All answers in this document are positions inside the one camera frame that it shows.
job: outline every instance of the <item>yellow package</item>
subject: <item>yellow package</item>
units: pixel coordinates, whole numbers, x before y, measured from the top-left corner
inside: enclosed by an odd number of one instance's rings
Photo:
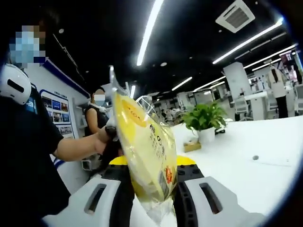
[[[117,83],[111,68],[113,114],[136,196],[156,222],[171,209],[177,183],[177,155],[170,128],[161,123],[152,103],[138,103]]]

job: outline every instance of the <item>air conditioning vent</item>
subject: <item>air conditioning vent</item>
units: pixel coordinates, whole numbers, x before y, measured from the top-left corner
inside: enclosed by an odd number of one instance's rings
[[[236,0],[216,19],[216,23],[236,33],[254,19],[248,6],[242,0]]]

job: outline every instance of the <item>office chair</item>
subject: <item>office chair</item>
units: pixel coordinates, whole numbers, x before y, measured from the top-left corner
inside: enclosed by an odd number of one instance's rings
[[[297,97],[295,101],[295,110],[303,111],[303,84],[295,86]]]
[[[278,104],[276,102],[276,98],[274,97],[274,94],[271,91],[267,91],[267,111],[271,112],[271,111],[275,111],[275,116],[274,118],[277,117],[277,110],[278,110]]]
[[[248,117],[247,115],[250,114],[250,108],[249,105],[247,104],[245,97],[240,96],[238,98],[234,99],[235,102],[235,113],[236,114],[244,114],[243,118],[240,118],[241,121],[247,121],[247,120],[253,120],[252,117]]]

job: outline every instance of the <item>ceiling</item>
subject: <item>ceiling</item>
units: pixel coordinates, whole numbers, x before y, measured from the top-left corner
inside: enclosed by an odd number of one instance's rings
[[[87,91],[109,83],[109,65],[114,66],[121,85],[126,81],[137,85],[135,97],[152,92],[160,92],[158,96],[162,96],[163,92],[193,77],[164,95],[175,96],[222,77],[223,67],[230,63],[239,61],[248,65],[294,43],[286,34],[234,59],[285,32],[283,25],[213,65],[215,59],[272,26],[280,17],[260,2],[244,0],[256,19],[234,34],[215,23],[233,2],[164,0],[141,66],[136,66],[136,62],[154,0],[87,0],[85,4],[73,2],[72,7],[69,3],[64,5],[63,1],[54,2],[53,7],[60,17],[54,35],[68,50],[78,71],[53,36],[46,41],[46,55]],[[160,66],[163,62],[167,63],[165,67]]]

